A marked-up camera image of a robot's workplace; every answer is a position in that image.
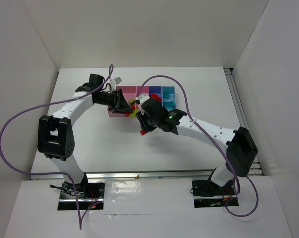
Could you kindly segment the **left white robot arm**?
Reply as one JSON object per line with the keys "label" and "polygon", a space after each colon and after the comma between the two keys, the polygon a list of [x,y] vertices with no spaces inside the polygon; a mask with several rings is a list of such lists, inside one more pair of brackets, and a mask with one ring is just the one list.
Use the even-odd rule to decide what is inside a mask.
{"label": "left white robot arm", "polygon": [[52,115],[39,119],[38,151],[49,158],[63,173],[64,184],[61,190],[73,195],[78,192],[84,196],[88,191],[88,178],[79,167],[75,157],[73,125],[93,104],[106,105],[115,114],[132,112],[121,89],[116,86],[121,78],[105,78],[90,74],[89,81],[75,90],[72,100]]}

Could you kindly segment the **small teal lego brick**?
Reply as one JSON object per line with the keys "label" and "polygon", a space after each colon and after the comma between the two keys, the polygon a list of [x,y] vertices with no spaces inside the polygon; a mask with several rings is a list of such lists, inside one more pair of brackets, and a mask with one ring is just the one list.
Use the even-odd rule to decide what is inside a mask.
{"label": "small teal lego brick", "polygon": [[170,92],[168,92],[168,91],[164,91],[163,92],[163,98],[170,98],[171,97],[171,93]]}

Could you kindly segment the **teal rounded lego block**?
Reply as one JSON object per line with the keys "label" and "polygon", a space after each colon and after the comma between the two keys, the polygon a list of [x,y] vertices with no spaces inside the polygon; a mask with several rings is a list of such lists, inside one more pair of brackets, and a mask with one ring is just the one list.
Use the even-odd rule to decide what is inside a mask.
{"label": "teal rounded lego block", "polygon": [[175,103],[173,101],[164,101],[163,105],[168,109],[168,110],[172,110],[173,108],[175,108]]}

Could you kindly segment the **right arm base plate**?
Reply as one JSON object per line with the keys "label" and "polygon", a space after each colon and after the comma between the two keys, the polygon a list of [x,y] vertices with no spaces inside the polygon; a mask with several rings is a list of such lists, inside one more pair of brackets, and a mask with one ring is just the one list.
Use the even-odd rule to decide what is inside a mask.
{"label": "right arm base plate", "polygon": [[219,187],[206,180],[192,181],[190,190],[195,208],[215,208],[238,206],[239,202],[233,191],[233,182],[229,181],[224,187]]}

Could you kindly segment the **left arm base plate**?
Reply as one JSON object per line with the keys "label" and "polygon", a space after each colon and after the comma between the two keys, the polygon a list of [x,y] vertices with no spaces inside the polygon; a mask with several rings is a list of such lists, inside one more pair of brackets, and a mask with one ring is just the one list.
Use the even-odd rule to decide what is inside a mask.
{"label": "left arm base plate", "polygon": [[[56,187],[60,190],[60,197],[58,202],[59,211],[76,210],[76,200],[74,191],[69,184],[63,183],[61,187]],[[91,210],[104,209],[104,192],[105,182],[93,182],[87,184],[85,192],[78,192],[78,203],[80,210],[86,210],[89,206]]]}

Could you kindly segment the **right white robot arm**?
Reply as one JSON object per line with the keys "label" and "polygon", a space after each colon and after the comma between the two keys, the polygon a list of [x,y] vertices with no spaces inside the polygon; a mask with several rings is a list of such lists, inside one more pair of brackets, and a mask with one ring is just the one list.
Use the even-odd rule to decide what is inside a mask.
{"label": "right white robot arm", "polygon": [[209,182],[224,187],[232,181],[235,193],[240,193],[238,178],[248,175],[258,154],[258,148],[246,128],[227,129],[201,121],[179,109],[168,111],[158,99],[146,94],[139,95],[136,104],[140,107],[136,117],[142,135],[160,129],[215,147],[225,163],[211,173]]}

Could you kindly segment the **red green lego assembly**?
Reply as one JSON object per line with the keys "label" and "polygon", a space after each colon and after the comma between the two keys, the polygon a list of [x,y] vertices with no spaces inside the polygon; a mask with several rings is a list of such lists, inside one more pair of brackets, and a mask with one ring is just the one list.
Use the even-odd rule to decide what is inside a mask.
{"label": "red green lego assembly", "polygon": [[130,107],[132,109],[132,112],[125,112],[124,116],[130,117],[130,118],[134,118],[134,117],[136,117],[136,114],[139,111],[138,107],[137,107],[137,105],[135,103],[135,100],[134,99],[130,99],[129,100],[129,105],[130,105]]}

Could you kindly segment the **red sloped lego piece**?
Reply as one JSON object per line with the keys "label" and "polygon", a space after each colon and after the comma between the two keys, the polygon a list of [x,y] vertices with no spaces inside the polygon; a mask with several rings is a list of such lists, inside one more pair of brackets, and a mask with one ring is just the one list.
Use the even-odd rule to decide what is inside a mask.
{"label": "red sloped lego piece", "polygon": [[151,97],[154,98],[154,99],[156,99],[156,100],[158,100],[159,102],[162,101],[161,98],[160,98],[157,94],[155,94],[155,93],[153,93],[153,94],[151,95]]}

